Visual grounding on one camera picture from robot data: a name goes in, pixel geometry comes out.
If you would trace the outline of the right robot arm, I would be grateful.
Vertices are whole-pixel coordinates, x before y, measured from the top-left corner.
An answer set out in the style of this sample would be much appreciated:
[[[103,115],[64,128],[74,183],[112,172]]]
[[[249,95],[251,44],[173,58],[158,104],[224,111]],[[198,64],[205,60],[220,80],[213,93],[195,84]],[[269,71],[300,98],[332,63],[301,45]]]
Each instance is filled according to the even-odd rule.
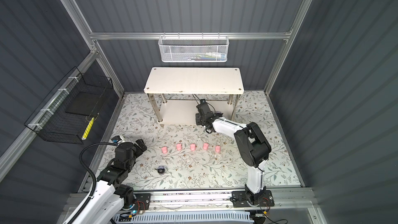
[[[232,138],[242,160],[248,169],[245,195],[250,205],[256,205],[265,193],[264,172],[271,145],[255,122],[249,124],[237,123],[215,111],[205,99],[200,99],[195,115],[197,125],[205,128],[207,133],[220,133]]]

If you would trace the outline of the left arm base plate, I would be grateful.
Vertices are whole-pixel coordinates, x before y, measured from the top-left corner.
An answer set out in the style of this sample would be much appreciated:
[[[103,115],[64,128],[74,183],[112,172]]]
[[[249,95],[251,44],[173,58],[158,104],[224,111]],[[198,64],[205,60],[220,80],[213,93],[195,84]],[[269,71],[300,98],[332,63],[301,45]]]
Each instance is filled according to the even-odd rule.
[[[135,200],[133,203],[128,204],[124,207],[125,211],[146,211],[149,210],[151,194],[135,194]]]

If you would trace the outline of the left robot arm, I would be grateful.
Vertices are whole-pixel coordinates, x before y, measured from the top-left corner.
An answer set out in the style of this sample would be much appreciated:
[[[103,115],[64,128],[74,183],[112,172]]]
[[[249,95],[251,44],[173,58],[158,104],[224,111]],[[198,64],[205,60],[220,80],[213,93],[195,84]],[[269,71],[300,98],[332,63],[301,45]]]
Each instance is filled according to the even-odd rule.
[[[115,156],[99,176],[83,162],[86,150],[95,146],[115,146]],[[147,150],[142,139],[136,142],[112,141],[96,143],[86,147],[79,155],[79,161],[92,177],[90,192],[64,221],[65,224],[108,224],[115,223],[119,211],[128,218],[142,214],[149,209],[150,194],[136,196],[131,186],[123,181],[132,171],[136,159]]]

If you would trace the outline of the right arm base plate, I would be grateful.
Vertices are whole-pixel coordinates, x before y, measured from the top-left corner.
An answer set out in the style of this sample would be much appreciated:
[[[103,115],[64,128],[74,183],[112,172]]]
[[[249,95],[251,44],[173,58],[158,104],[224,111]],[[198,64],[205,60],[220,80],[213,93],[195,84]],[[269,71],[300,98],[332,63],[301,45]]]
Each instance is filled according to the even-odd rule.
[[[239,207],[274,207],[275,202],[270,190],[261,191],[252,195],[250,192],[233,191],[229,200],[236,208]]]

